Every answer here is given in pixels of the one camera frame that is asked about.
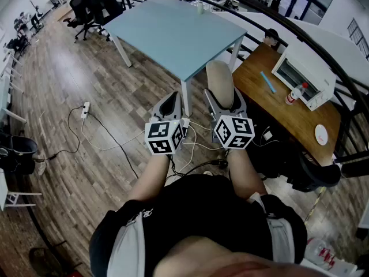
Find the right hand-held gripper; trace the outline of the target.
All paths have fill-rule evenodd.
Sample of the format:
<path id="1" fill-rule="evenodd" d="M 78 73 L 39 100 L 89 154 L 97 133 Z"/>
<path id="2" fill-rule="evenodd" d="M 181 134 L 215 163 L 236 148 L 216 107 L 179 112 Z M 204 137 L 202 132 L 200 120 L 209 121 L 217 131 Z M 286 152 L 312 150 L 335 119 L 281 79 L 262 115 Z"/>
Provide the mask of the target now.
<path id="1" fill-rule="evenodd" d="M 240 91 L 234 87 L 232 112 L 222 110 L 209 89 L 204 89 L 204 101 L 213 117 L 212 142 L 221 144 L 224 149 L 245 149 L 255 137 L 255 131 L 252 119 L 247 117 L 247 105 Z"/>

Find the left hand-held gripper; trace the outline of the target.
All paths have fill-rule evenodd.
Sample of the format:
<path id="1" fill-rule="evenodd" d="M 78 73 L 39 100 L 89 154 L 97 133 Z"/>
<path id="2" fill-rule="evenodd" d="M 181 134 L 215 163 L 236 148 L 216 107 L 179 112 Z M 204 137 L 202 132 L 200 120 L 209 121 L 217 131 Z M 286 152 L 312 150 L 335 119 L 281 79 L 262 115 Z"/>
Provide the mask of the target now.
<path id="1" fill-rule="evenodd" d="M 169 116 L 175 110 L 174 117 Z M 153 115 L 145 124 L 145 143 L 152 155 L 173 155 L 182 149 L 185 137 L 182 119 L 182 98 L 180 92 L 163 97 L 153 108 Z"/>

